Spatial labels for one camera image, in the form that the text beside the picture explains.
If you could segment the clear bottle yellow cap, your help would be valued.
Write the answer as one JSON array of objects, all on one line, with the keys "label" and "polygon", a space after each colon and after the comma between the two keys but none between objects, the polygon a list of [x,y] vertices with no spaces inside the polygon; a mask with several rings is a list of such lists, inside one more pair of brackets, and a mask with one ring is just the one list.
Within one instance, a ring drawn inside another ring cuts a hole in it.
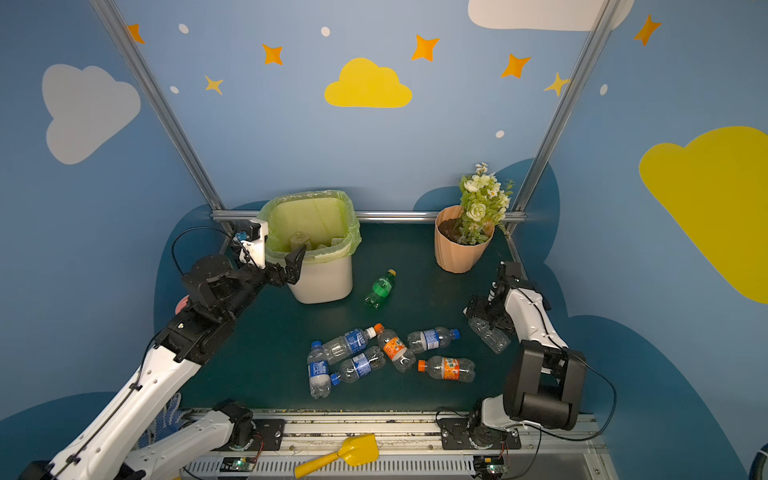
[{"label": "clear bottle yellow cap", "polygon": [[307,251],[312,249],[311,237],[306,232],[298,231],[289,237],[289,247],[291,251],[305,248]]}]

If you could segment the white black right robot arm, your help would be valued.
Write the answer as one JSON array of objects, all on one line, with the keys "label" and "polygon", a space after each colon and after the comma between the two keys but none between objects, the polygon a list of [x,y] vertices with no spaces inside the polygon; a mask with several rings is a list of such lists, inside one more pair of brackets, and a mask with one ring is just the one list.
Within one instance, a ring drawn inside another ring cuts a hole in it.
[{"label": "white black right robot arm", "polygon": [[485,449],[523,424],[571,430],[581,406],[586,377],[582,353],[557,334],[548,303],[522,276],[517,262],[502,261],[489,293],[474,295],[464,309],[470,328],[497,354],[518,341],[503,392],[476,404],[467,429],[475,447]]}]

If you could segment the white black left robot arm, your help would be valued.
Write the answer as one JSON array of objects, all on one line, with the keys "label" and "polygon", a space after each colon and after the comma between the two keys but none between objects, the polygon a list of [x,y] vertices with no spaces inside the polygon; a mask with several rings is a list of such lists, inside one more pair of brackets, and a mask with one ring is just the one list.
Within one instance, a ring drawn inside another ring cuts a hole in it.
[{"label": "white black left robot arm", "polygon": [[253,415],[225,401],[191,426],[143,449],[135,446],[171,397],[195,376],[233,333],[242,313],[266,285],[298,282],[306,253],[300,247],[283,265],[257,264],[263,244],[240,245],[245,262],[208,255],[184,273],[187,304],[149,342],[140,366],[110,403],[51,460],[31,462],[23,479],[172,479],[195,458],[220,447],[249,445]]}]

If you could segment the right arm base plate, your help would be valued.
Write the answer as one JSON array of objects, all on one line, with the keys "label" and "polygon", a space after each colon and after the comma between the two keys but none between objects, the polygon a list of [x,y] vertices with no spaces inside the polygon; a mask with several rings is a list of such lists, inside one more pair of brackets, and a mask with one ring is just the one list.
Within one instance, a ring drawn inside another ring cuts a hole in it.
[{"label": "right arm base plate", "polygon": [[519,450],[521,441],[516,431],[499,431],[479,421],[462,417],[439,418],[436,421],[444,450]]}]

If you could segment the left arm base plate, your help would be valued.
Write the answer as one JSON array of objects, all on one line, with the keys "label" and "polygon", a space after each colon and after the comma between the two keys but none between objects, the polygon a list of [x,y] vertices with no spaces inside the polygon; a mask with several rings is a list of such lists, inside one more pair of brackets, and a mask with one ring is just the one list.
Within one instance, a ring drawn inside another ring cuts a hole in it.
[{"label": "left arm base plate", "polygon": [[278,418],[253,419],[254,450],[279,451],[282,444],[286,422]]}]

